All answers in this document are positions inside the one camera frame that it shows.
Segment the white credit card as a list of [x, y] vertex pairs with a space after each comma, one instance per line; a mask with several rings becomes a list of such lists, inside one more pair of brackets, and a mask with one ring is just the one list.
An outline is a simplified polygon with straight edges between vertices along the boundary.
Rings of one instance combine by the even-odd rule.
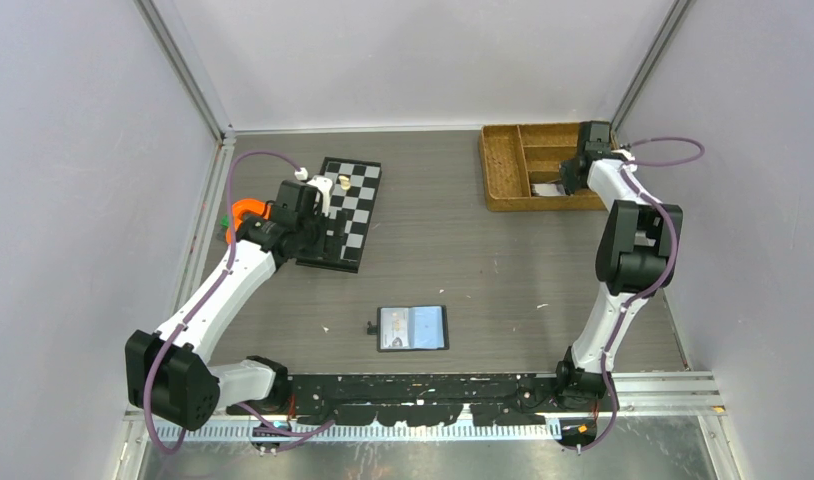
[[379, 347], [382, 350], [411, 348], [410, 309], [385, 307], [379, 312]]

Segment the black leather card holder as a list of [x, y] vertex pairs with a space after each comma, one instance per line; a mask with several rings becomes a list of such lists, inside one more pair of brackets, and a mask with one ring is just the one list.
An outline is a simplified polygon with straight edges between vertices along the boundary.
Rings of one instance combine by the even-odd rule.
[[382, 350], [379, 347], [379, 312], [375, 321], [366, 325], [366, 334], [376, 338], [376, 349], [380, 353], [445, 351], [450, 348], [448, 315], [444, 305], [389, 306], [410, 309], [411, 348], [405, 350]]

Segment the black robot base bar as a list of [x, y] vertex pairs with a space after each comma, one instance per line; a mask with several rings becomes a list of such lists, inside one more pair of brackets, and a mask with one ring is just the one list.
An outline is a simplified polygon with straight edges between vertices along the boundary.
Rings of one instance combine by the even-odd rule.
[[295, 374], [248, 406], [302, 425], [450, 426], [471, 417], [476, 426], [536, 425], [540, 415], [568, 412], [593, 418], [614, 407], [604, 386], [554, 374]]

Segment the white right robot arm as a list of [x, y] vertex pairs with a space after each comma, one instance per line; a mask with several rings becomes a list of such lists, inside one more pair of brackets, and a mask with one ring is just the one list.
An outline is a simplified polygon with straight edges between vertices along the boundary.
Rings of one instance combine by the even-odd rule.
[[554, 397], [567, 410], [604, 397], [634, 317], [673, 276], [683, 211], [652, 196], [636, 169], [628, 150], [613, 148], [605, 121], [580, 124], [576, 153], [559, 168], [565, 192], [587, 188], [608, 210], [595, 259], [598, 296], [556, 369]]

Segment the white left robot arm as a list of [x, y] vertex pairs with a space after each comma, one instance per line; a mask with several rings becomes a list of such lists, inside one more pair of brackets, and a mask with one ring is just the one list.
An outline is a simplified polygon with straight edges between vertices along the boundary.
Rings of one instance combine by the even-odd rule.
[[275, 200], [236, 202], [219, 265], [176, 313], [153, 332], [135, 331], [125, 344], [128, 400], [145, 417], [187, 431], [218, 409], [250, 404], [281, 412], [291, 396], [288, 370], [261, 356], [210, 366], [218, 340], [244, 304], [287, 261], [323, 250], [332, 180], [285, 180]]

